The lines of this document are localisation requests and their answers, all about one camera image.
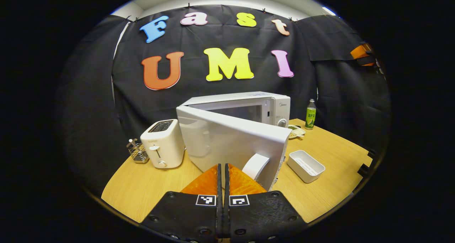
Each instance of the white toaster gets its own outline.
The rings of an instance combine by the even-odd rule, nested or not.
[[[173,168],[182,164],[185,143],[178,120],[154,123],[141,135],[141,142],[155,167]]]

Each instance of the pink letter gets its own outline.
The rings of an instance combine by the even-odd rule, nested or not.
[[[284,27],[286,26],[285,23],[282,23],[280,19],[275,19],[275,20],[272,20],[272,23],[275,23],[275,26],[277,27],[277,30],[283,34],[283,35],[289,35],[290,33],[288,31],[286,31],[286,29],[284,29]]]
[[[286,59],[288,53],[283,50],[272,50],[272,54],[275,55],[278,62],[278,76],[283,78],[294,77],[294,73],[289,69],[288,60]]]
[[[182,25],[197,25],[197,26],[203,26],[206,23],[208,23],[207,19],[207,14],[202,13],[202,12],[193,12],[193,13],[188,13],[185,15],[185,18],[183,18],[180,23]]]

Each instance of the green drink bottle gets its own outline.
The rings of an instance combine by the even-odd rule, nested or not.
[[[314,99],[310,99],[310,104],[307,107],[307,118],[305,120],[305,129],[312,130],[314,119],[316,118],[316,105]]]

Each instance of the white microwave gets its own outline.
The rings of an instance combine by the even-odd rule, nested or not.
[[[192,97],[181,106],[287,128],[291,98],[257,91]]]
[[[259,154],[268,162],[256,181],[271,191],[292,131],[289,106],[288,96],[247,92],[193,97],[176,110],[188,156],[202,172],[218,163],[243,170]]]

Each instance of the microwave knob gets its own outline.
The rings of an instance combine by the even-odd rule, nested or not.
[[[159,161],[158,167],[167,167],[166,161]]]
[[[281,119],[278,121],[278,126],[284,128],[286,126],[286,122],[287,122],[286,119]]]

